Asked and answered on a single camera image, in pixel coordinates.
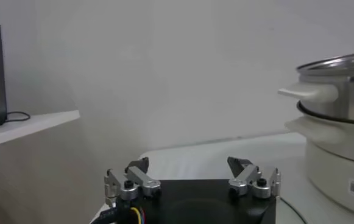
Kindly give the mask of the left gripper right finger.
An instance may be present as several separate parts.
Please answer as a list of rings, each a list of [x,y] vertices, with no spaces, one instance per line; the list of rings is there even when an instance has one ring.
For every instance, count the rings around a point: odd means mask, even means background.
[[[258,199],[279,197],[281,173],[276,167],[259,168],[248,159],[229,156],[227,163],[233,178],[229,179],[231,198],[243,197],[249,193]]]

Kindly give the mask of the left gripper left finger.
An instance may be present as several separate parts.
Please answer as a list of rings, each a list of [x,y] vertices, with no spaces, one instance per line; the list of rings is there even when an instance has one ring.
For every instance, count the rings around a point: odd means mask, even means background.
[[[123,172],[108,169],[104,177],[105,203],[112,207],[118,200],[134,201],[139,197],[157,198],[161,182],[147,175],[149,158],[131,161]]]

